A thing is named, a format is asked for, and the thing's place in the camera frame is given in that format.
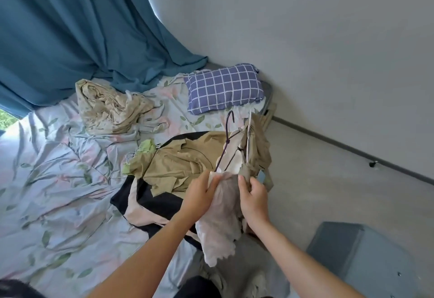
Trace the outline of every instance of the curtain fold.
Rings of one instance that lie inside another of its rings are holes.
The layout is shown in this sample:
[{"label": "curtain fold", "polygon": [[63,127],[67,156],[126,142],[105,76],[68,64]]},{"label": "curtain fold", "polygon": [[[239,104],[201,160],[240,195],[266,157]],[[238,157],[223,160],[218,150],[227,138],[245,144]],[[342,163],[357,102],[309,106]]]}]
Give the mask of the curtain fold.
[{"label": "curtain fold", "polygon": [[19,117],[70,96],[80,79],[144,92],[207,62],[148,0],[2,0],[0,11],[0,107]]}]

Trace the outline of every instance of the pillow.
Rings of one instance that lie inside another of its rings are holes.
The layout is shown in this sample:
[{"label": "pillow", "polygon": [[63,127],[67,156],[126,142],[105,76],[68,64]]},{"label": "pillow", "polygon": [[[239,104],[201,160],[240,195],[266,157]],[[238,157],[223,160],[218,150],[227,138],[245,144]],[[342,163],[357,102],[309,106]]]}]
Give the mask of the pillow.
[{"label": "pillow", "polygon": [[264,97],[259,70],[249,63],[184,77],[188,111],[194,115],[230,106],[259,102]]}]

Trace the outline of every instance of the hanger hook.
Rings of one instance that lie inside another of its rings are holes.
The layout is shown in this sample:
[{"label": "hanger hook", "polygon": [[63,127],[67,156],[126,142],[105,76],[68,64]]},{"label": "hanger hook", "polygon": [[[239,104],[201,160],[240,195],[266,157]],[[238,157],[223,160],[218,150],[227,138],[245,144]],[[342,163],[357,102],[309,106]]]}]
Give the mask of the hanger hook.
[{"label": "hanger hook", "polygon": [[233,110],[230,110],[229,113],[228,113],[227,116],[226,116],[226,143],[227,143],[227,144],[229,144],[229,133],[228,133],[228,131],[227,131],[227,124],[228,124],[228,122],[229,122],[229,117],[231,116],[231,114],[232,114],[232,122],[235,123],[234,111],[233,111]]}]

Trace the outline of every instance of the forearm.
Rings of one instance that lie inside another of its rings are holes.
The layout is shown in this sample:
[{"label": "forearm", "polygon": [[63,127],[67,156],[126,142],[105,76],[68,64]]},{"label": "forearm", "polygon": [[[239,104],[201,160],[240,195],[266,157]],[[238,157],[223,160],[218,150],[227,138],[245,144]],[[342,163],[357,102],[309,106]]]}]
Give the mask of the forearm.
[{"label": "forearm", "polygon": [[152,297],[191,223],[177,213],[157,234],[136,251],[88,298]]},{"label": "forearm", "polygon": [[328,269],[300,250],[271,223],[252,228],[301,298],[363,298]]}]

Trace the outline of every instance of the person's right arm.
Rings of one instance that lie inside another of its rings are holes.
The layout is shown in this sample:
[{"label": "person's right arm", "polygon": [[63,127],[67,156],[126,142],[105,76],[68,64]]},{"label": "person's right arm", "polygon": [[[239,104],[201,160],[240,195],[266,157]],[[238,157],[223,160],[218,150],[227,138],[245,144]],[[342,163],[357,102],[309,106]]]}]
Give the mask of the person's right arm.
[{"label": "person's right arm", "polygon": [[247,190],[243,176],[238,176],[241,211],[247,224],[263,242],[300,298],[364,298],[352,286],[300,250],[269,221],[267,190],[255,178]]}]

